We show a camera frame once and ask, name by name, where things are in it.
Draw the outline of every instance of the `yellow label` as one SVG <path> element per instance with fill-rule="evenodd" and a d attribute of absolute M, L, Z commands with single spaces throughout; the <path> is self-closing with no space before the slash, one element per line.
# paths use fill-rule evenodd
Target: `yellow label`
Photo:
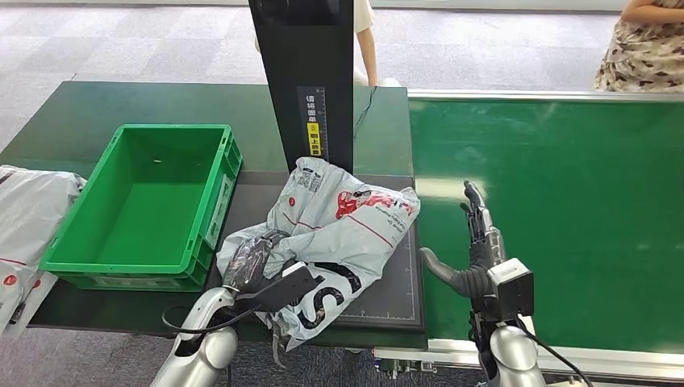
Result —
<path fill-rule="evenodd" d="M 309 152 L 312 156 L 321 156 L 320 133 L 318 123 L 307 123 L 309 137 Z"/>
<path fill-rule="evenodd" d="M 309 135 L 319 134 L 319 124 L 318 123 L 307 123 L 307 131 L 309 132 Z"/>

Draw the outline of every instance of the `white plastic bag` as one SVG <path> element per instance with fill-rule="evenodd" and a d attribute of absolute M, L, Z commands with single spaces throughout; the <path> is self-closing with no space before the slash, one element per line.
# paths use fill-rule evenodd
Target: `white plastic bag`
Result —
<path fill-rule="evenodd" d="M 271 251 L 270 278 L 296 259 L 319 283 L 301 300 L 269 316 L 288 338 L 286 349 L 316 336 L 373 282 L 420 211 L 412 188 L 366 185 L 325 160 L 303 157 L 265 223 L 229 235 L 218 254 L 223 273 L 246 239 L 267 230 L 290 235 Z"/>
<path fill-rule="evenodd" d="M 85 182 L 0 166 L 0 333 L 20 335 L 56 282 L 38 263 Z"/>

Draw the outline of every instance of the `robotic arm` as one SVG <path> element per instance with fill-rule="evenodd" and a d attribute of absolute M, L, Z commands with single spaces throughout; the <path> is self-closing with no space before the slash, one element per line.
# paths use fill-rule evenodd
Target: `robotic arm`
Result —
<path fill-rule="evenodd" d="M 478 348 L 489 387 L 545 387 L 535 342 L 582 373 L 531 334 L 520 316 L 534 313 L 534 277 L 518 259 L 506 258 L 503 238 L 492 223 L 484 197 L 466 181 L 461 203 L 470 235 L 469 266 L 456 270 L 440 262 L 429 248 L 419 251 L 427 269 L 456 293 L 470 299 L 470 340 Z"/>
<path fill-rule="evenodd" d="M 152 387 L 212 387 L 237 351 L 232 325 L 254 311 L 278 311 L 316 287 L 303 262 L 271 280 L 264 278 L 271 249 L 286 236 L 282 231 L 268 231 L 240 246 L 224 273 L 223 286 L 207 290 L 182 327 L 168 322 L 166 313 L 162 315 L 178 336 Z"/>

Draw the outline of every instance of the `floral dress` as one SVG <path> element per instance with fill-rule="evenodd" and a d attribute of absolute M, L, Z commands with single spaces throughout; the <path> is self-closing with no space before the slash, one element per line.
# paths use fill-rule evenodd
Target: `floral dress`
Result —
<path fill-rule="evenodd" d="M 684 8 L 684 0 L 656 0 Z M 684 23 L 615 25 L 611 45 L 596 73 L 600 91 L 684 93 Z"/>

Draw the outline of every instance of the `white wall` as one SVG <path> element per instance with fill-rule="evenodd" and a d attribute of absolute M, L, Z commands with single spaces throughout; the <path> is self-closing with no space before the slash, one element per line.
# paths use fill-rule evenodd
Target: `white wall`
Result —
<path fill-rule="evenodd" d="M 247 5 L 247 0 L 0 0 L 23 3 Z M 376 7 L 495 10 L 621 10 L 627 0 L 370 0 Z"/>

